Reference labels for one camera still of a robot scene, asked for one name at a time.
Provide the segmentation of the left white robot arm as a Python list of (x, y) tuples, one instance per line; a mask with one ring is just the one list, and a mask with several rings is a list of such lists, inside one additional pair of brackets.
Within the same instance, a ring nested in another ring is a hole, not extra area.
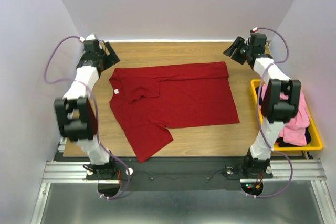
[(86, 179), (112, 180), (117, 176), (116, 162), (98, 139), (98, 110), (90, 101), (101, 73), (120, 59), (108, 43), (97, 38), (86, 38), (83, 48), (69, 90), (54, 101), (56, 119), (61, 136), (75, 143), (89, 157), (90, 163), (83, 165)]

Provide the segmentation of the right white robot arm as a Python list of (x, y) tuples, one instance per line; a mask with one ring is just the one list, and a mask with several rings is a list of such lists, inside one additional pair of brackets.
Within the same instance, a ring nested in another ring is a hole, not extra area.
[(290, 79), (276, 66), (265, 53), (266, 42), (266, 35), (251, 33), (247, 40), (237, 37), (223, 52), (241, 65), (249, 64), (261, 77), (258, 91), (265, 93), (259, 94), (256, 102), (259, 132), (241, 165), (248, 177), (267, 171), (279, 133), (299, 110), (301, 82)]

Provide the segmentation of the red t shirt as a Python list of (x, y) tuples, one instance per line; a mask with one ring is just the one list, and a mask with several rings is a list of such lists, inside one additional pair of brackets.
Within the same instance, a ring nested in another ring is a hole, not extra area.
[(138, 161), (173, 141), (170, 129), (236, 124), (226, 63), (116, 68), (110, 108)]

